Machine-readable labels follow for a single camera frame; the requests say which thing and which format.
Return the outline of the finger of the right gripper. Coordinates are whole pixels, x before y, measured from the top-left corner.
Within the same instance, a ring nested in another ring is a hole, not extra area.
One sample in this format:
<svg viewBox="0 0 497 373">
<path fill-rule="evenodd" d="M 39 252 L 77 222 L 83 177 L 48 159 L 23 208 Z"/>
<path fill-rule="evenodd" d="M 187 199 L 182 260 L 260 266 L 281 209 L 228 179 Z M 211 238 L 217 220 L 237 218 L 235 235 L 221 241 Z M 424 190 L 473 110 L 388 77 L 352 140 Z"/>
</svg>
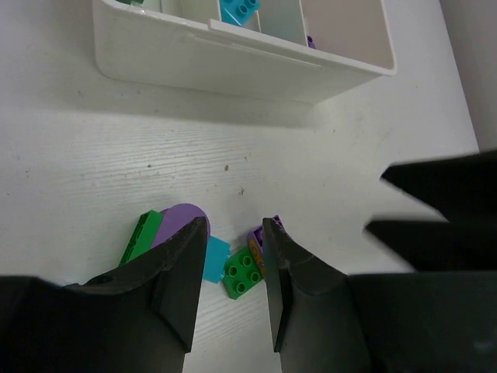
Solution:
<svg viewBox="0 0 497 373">
<path fill-rule="evenodd" d="M 395 163 L 381 179 L 448 220 L 496 219 L 496 151 L 448 159 Z"/>
<path fill-rule="evenodd" d="M 372 220 L 365 231 L 417 271 L 496 269 L 493 224 Z"/>
</svg>

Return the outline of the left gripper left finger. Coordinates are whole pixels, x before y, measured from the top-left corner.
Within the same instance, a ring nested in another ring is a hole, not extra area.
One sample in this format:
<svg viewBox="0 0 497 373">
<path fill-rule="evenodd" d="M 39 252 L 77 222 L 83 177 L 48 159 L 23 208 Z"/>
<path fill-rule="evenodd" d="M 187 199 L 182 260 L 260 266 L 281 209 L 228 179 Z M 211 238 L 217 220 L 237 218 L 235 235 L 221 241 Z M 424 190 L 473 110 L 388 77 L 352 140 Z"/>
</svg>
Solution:
<svg viewBox="0 0 497 373">
<path fill-rule="evenodd" d="M 85 284 L 1 279 L 3 372 L 180 372 L 193 344 L 207 248 L 196 218 Z"/>
</svg>

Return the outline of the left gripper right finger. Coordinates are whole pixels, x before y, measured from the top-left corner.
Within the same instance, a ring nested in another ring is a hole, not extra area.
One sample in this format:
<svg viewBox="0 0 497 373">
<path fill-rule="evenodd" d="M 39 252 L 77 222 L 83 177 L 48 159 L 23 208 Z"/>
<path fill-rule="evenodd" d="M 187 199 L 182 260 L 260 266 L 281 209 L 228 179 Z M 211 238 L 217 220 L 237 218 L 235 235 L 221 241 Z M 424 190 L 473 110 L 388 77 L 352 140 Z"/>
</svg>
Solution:
<svg viewBox="0 0 497 373">
<path fill-rule="evenodd" d="M 285 372 L 494 372 L 496 269 L 347 275 L 263 222 Z"/>
</svg>

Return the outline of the green lego piece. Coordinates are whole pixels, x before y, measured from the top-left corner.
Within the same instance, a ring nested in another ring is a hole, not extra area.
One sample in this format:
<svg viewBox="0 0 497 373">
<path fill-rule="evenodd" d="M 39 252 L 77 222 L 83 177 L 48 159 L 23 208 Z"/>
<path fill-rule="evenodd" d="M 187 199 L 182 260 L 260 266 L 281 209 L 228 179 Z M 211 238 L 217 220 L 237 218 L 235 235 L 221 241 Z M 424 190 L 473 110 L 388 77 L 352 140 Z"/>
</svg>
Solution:
<svg viewBox="0 0 497 373">
<path fill-rule="evenodd" d="M 162 219 L 162 214 L 154 210 L 150 210 L 139 217 L 133 234 L 121 256 L 119 266 L 123 266 L 151 248 Z"/>
</svg>

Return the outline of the small green lego brick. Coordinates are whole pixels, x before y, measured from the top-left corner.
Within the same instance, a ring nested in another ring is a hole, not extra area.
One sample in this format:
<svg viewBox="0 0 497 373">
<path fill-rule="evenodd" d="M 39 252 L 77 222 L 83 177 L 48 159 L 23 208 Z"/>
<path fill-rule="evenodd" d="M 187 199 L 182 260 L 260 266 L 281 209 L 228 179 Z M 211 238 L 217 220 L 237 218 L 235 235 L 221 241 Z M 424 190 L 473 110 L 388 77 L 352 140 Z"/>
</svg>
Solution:
<svg viewBox="0 0 497 373">
<path fill-rule="evenodd" d="M 241 248 L 226 261 L 222 283 L 229 298 L 239 299 L 261 281 L 261 272 L 248 247 Z"/>
</svg>

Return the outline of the teal lego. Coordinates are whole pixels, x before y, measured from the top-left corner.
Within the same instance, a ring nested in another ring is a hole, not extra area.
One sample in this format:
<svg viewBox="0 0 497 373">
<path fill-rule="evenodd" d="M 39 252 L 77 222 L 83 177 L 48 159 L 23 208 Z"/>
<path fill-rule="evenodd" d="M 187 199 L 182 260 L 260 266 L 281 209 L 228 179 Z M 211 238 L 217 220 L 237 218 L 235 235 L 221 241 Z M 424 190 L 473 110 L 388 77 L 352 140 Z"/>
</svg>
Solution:
<svg viewBox="0 0 497 373">
<path fill-rule="evenodd" d="M 224 278 L 224 265 L 231 256 L 231 244 L 211 236 L 207 241 L 207 250 L 203 267 L 203 279 L 213 284 Z"/>
</svg>

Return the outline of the purple square lego brick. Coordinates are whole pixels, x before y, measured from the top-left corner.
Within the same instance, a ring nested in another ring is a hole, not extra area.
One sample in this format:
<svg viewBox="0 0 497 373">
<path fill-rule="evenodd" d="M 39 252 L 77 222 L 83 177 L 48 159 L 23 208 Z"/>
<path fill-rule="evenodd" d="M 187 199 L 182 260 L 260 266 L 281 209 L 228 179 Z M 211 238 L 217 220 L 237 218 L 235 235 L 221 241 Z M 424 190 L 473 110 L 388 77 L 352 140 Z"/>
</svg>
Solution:
<svg viewBox="0 0 497 373">
<path fill-rule="evenodd" d="M 263 226 L 254 227 L 246 235 L 246 244 L 255 260 L 255 265 L 263 278 L 266 278 L 266 268 L 263 259 Z"/>
</svg>

